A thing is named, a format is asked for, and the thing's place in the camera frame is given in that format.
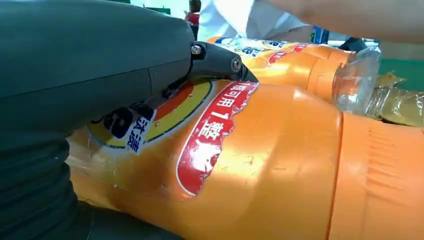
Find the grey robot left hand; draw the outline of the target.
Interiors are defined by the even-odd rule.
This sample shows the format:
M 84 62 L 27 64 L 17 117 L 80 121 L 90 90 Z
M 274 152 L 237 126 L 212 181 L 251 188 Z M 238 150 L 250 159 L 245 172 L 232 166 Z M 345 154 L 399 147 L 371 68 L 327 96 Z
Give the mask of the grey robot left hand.
M 64 140 L 90 120 L 190 77 L 255 82 L 235 53 L 189 25 L 107 0 L 0 3 L 0 149 Z

